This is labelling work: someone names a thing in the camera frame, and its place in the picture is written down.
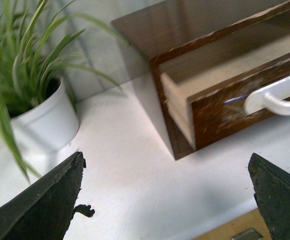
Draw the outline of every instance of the wooden floor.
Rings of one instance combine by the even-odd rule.
[[[270,232],[258,209],[250,211],[214,230],[193,240],[231,240],[231,237],[249,228],[254,228],[263,235],[264,240],[272,240]]]

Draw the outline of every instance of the drawer front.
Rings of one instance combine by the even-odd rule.
[[[290,53],[189,97],[196,149],[273,116],[265,108],[247,115],[244,103],[255,90],[289,75]]]

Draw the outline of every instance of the spider plant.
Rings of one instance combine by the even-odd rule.
[[[61,68],[88,71],[117,85],[103,72],[77,64],[71,54],[64,54],[64,49],[84,29],[65,34],[48,54],[44,54],[48,39],[70,19],[87,21],[124,43],[112,28],[93,16],[84,13],[62,16],[62,11],[73,2],[56,12],[45,29],[40,29],[38,22],[49,7],[49,0],[40,0],[34,10],[28,7],[26,0],[0,0],[0,138],[28,181],[28,171],[36,176],[39,174],[23,159],[14,138],[11,118],[44,102],[48,98],[49,83]]]

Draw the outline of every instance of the white wall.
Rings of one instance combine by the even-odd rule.
[[[55,7],[59,8],[68,2],[69,0],[55,0],[53,3]],[[77,0],[66,11],[68,13],[87,13],[110,24],[116,18],[158,2],[162,2],[162,0]],[[119,84],[131,80],[120,48],[130,54],[131,58],[127,64],[135,67],[135,74],[140,75],[148,71],[146,63],[141,60],[141,56],[133,48],[126,49],[127,47],[119,46],[117,41],[107,33],[84,22],[76,21],[73,22],[73,25],[77,30],[86,28],[86,32],[75,43],[76,49],[89,57],[89,61],[86,63],[110,75]],[[111,83],[90,73],[72,70],[66,73],[78,100],[113,87]]]

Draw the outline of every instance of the brown wooden box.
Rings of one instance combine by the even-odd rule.
[[[290,75],[290,0],[166,0],[112,24],[150,63],[175,159],[273,115],[244,101]]]

